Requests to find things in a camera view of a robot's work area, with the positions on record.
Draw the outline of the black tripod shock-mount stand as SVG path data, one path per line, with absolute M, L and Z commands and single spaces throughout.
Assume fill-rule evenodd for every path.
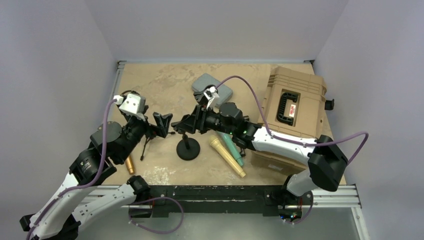
M 122 92 L 120 94 L 120 96 L 126 97 L 126 95 L 128 95 L 130 93 L 140 95 L 138 92 L 136 92 L 134 90 L 125 90 L 124 92 Z M 148 109 L 149 109 L 149 105 L 147 105 L 146 101 L 145 101 L 145 107 L 144 107 L 144 112 L 143 112 L 145 120 L 148 120 L 148 117 L 146 116 L 146 112 L 148 111 Z M 126 125 L 125 125 L 126 132 L 133 134 L 134 133 L 134 123 L 135 123 L 135 119 L 137 119 L 137 118 L 135 116 L 129 116 L 129 115 L 123 114 L 121 111 L 120 111 L 120 113 L 123 115 L 124 119 L 126 120 Z M 168 135 L 169 134 L 174 135 L 175 132 L 169 131 Z M 142 150 L 141 157 L 140 157 L 141 161 L 144 159 L 144 154 L 145 154 L 147 143 L 149 143 L 151 140 L 153 140 L 153 139 L 147 138 L 146 136 L 143 136 L 143 137 L 145 137 L 145 142 L 143 144 L 143 150 Z M 141 139 L 139 139 L 137 136 L 135 137 L 135 139 L 136 139 L 137 143 L 139 143 L 141 141 Z

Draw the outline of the cream yellow microphone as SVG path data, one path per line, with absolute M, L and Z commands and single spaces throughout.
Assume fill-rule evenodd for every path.
M 233 156 L 227 151 L 227 149 L 221 144 L 220 140 L 216 136 L 210 136 L 208 142 L 209 145 L 219 153 L 219 155 L 241 178 L 244 178 L 246 176 L 245 171 L 237 163 Z

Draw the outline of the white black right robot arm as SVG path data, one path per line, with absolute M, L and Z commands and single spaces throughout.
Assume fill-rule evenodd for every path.
M 268 152 L 304 164 L 306 169 L 290 176 L 280 191 L 282 200 L 288 204 L 316 188 L 337 191 L 348 165 L 347 157 L 329 136 L 300 138 L 267 131 L 265 126 L 244 117 L 233 102 L 222 104 L 218 112 L 196 105 L 192 113 L 171 126 L 180 134 L 204 134 L 207 131 L 229 134 L 242 149 Z

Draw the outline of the black round-base stand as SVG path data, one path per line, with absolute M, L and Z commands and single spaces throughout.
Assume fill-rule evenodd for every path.
M 178 157 L 184 161 L 194 160 L 200 154 L 200 144 L 196 139 L 188 137 L 187 131 L 183 128 L 178 127 L 178 123 L 179 122 L 171 123 L 171 126 L 174 131 L 176 133 L 181 134 L 181 140 L 176 146 L 176 153 Z
M 197 104 L 200 106 L 205 106 L 208 103 L 208 98 L 205 96 L 206 89 L 200 90 L 200 91 L 194 91 L 193 96 L 196 100 Z

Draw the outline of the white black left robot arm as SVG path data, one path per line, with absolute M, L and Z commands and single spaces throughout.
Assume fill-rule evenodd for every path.
M 20 219 L 22 230 L 27 232 L 26 238 L 74 240 L 79 231 L 106 213 L 134 202 L 146 203 L 151 188 L 141 176 L 134 175 L 112 193 L 81 205 L 86 196 L 117 171 L 116 165 L 126 161 L 142 137 L 165 138 L 168 135 L 173 115 L 154 112 L 153 117 L 155 125 L 135 116 L 126 116 L 125 125 L 105 118 L 48 203 L 37 213 Z

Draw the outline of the mint green microphone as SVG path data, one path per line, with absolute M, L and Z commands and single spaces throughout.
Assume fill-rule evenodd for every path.
M 217 134 L 220 136 L 220 138 L 224 141 L 227 149 L 229 150 L 232 157 L 235 159 L 235 161 L 238 163 L 240 167 L 244 166 L 244 160 L 239 151 L 236 148 L 236 145 L 232 141 L 232 138 L 229 134 L 223 133 L 223 132 L 217 132 Z

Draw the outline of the gold brown microphone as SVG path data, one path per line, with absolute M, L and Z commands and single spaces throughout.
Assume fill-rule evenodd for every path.
M 128 173 L 129 173 L 130 175 L 134 175 L 134 174 L 135 174 L 135 172 L 136 172 L 136 168 L 135 168 L 135 165 L 134 165 L 134 162 L 133 162 L 133 160 L 132 160 L 131 155 L 129 155 L 129 156 L 126 158 L 126 160 L 125 160 L 124 164 L 125 164 L 125 166 L 126 166 L 126 169 L 127 169 Z

